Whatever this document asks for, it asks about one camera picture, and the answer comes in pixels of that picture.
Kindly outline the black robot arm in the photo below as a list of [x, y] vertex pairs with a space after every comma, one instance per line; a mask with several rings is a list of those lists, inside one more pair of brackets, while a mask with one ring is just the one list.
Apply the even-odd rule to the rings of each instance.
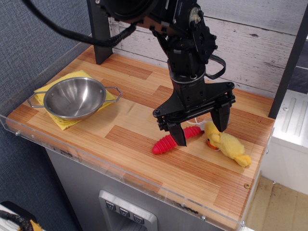
[[182, 122], [210, 113], [223, 132], [235, 101], [232, 82], [205, 82], [206, 65], [213, 60], [216, 36], [205, 25], [194, 0], [98, 0], [96, 5], [117, 21], [149, 29], [166, 54], [173, 93], [153, 112], [159, 128], [180, 146], [186, 145]]

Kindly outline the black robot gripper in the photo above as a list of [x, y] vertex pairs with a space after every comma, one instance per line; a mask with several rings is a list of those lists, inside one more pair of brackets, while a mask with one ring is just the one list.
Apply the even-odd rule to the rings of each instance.
[[204, 75], [194, 78], [170, 74], [173, 92], [153, 111], [161, 130], [169, 131], [178, 146], [187, 146], [181, 123], [210, 113], [220, 132], [228, 127], [230, 108], [235, 103], [232, 82], [206, 83]]

